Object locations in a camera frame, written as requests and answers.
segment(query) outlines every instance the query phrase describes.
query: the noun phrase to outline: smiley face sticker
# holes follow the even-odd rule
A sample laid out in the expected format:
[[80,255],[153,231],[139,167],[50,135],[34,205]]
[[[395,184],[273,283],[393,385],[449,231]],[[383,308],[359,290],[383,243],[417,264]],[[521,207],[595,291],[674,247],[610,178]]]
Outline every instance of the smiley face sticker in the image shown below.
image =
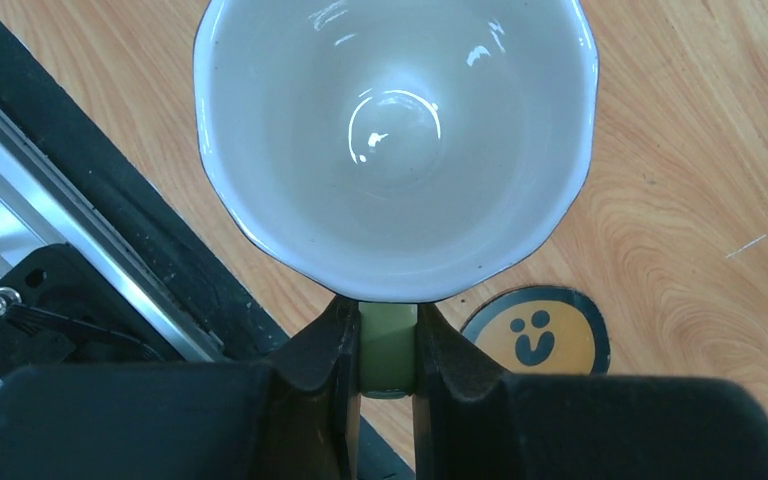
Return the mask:
[[514,373],[605,373],[611,359],[599,309],[570,288],[504,293],[472,315],[463,335]]

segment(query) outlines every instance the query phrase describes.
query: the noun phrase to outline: wooden floor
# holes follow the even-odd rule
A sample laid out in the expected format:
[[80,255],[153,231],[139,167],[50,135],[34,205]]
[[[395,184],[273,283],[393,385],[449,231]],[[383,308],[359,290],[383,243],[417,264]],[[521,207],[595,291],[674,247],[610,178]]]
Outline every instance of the wooden floor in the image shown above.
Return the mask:
[[[206,3],[0,0],[0,18],[293,333],[331,294],[250,245],[200,165]],[[441,307],[460,326],[511,287],[576,287],[604,313],[611,373],[726,377],[768,411],[768,1],[584,8],[602,59],[587,185],[535,255]],[[412,461],[409,403],[364,411]]]

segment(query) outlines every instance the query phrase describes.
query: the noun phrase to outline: cup rim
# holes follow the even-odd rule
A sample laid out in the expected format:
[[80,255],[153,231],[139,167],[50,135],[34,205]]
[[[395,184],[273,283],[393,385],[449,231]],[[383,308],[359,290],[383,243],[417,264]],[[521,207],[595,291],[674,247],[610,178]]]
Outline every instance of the cup rim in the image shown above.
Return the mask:
[[500,253],[496,265],[478,266],[469,275],[461,275],[457,278],[441,277],[439,281],[428,283],[404,281],[363,283],[353,278],[339,278],[338,275],[323,269],[323,265],[327,261],[317,264],[317,262],[312,262],[287,251],[280,242],[273,240],[269,233],[257,224],[244,202],[234,201],[233,186],[222,173],[222,161],[210,147],[209,138],[213,129],[207,113],[207,104],[210,103],[209,87],[213,69],[209,68],[208,65],[211,64],[214,36],[219,22],[222,20],[223,11],[229,3],[234,1],[241,0],[210,1],[202,15],[193,44],[193,88],[202,167],[225,209],[252,244],[273,259],[332,292],[356,300],[386,303],[436,302],[458,295],[511,268],[536,252],[548,241],[581,192],[590,171],[593,150],[599,84],[599,51],[580,0],[555,0],[565,5],[568,15],[574,16],[579,27],[577,31],[583,35],[581,38],[589,46],[589,55],[583,52],[579,59],[581,71],[590,81],[585,82],[586,91],[582,92],[584,94],[583,105],[587,107],[587,110],[582,112],[581,121],[583,124],[578,126],[582,135],[579,138],[580,146],[577,161],[562,189],[562,201],[558,201],[548,209],[544,221],[540,225],[534,228],[528,236],[523,237],[516,246],[513,246],[512,242],[511,248]]

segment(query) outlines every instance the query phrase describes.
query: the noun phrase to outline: white mark on floor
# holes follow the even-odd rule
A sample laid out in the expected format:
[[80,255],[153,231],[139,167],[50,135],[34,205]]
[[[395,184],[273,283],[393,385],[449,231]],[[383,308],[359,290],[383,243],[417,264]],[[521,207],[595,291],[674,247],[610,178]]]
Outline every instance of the white mark on floor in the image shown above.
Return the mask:
[[763,239],[765,239],[765,238],[767,238],[767,234],[766,234],[766,233],[765,233],[765,234],[763,234],[763,235],[761,235],[760,237],[756,238],[755,240],[752,240],[751,242],[747,243],[746,245],[742,246],[741,248],[739,248],[739,249],[737,249],[737,250],[735,250],[735,251],[733,251],[733,252],[729,253],[728,255],[726,255],[726,259],[729,259],[729,258],[731,258],[731,257],[733,257],[733,256],[735,256],[735,255],[737,255],[738,253],[741,253],[741,252],[743,252],[743,251],[744,251],[744,250],[746,250],[747,248],[749,248],[749,247],[751,247],[751,246],[755,245],[756,243],[760,242],[761,240],[763,240]]

